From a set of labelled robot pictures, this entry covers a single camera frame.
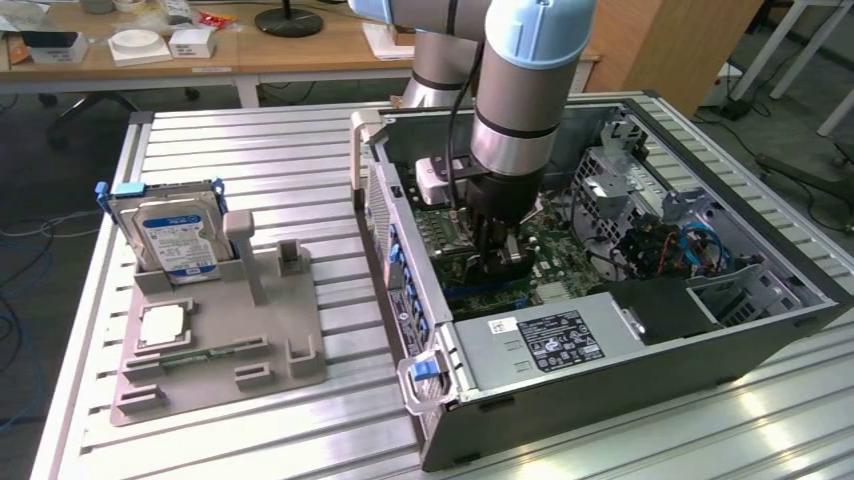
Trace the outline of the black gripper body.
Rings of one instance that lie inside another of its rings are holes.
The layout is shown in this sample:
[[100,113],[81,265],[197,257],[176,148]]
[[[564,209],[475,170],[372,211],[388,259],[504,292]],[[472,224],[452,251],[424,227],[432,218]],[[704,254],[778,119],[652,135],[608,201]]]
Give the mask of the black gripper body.
[[465,207],[472,242],[484,254],[505,244],[535,205],[543,170],[521,176],[488,173],[468,180]]

